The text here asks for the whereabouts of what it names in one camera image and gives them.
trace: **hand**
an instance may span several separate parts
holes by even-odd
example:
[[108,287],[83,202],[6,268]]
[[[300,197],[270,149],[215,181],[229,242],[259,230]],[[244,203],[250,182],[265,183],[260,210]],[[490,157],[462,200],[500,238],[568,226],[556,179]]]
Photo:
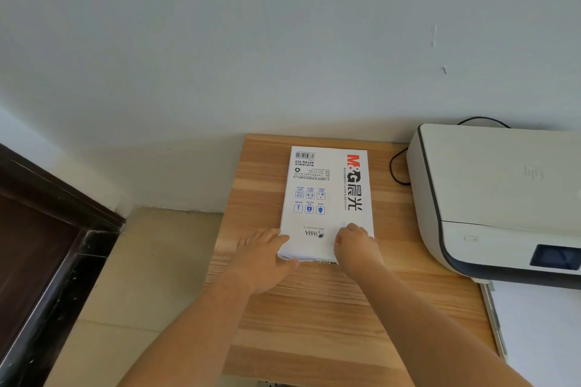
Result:
[[259,229],[238,241],[236,254],[224,274],[236,274],[249,285],[252,294],[261,294],[276,286],[299,266],[297,259],[277,259],[277,252],[288,236],[279,229]]
[[369,265],[376,263],[385,266],[375,239],[367,234],[365,228],[354,223],[341,228],[337,233],[335,257],[341,269],[353,280],[357,280]]

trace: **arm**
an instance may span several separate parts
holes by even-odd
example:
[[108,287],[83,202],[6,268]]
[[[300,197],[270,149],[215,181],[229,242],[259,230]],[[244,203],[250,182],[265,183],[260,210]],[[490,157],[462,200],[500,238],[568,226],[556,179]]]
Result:
[[369,300],[417,387],[532,387],[473,334],[389,272],[365,229],[353,223],[341,228],[335,256]]
[[253,294],[275,286],[298,260],[277,263],[288,236],[259,229],[240,239],[224,273],[146,349],[118,387],[213,386]]

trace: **barcode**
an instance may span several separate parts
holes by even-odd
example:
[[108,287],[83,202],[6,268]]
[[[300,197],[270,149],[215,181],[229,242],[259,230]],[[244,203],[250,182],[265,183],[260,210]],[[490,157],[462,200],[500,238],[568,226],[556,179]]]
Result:
[[296,152],[294,154],[295,158],[304,158],[304,159],[315,159],[314,152]]

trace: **white wall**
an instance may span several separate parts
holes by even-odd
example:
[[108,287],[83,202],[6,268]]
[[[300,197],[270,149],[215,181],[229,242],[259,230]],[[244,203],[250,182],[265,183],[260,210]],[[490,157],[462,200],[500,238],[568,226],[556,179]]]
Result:
[[120,215],[131,212],[133,202],[127,193],[2,108],[0,144]]
[[581,129],[580,2],[0,0],[0,87],[138,203],[222,210],[246,132]]

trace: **tile floor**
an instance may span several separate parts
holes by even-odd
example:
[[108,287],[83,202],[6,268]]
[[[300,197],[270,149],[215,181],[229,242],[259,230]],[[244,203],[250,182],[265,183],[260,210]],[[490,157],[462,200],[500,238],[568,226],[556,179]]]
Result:
[[[45,387],[115,387],[202,290],[222,215],[139,208],[128,218]],[[255,387],[222,376],[219,387]]]

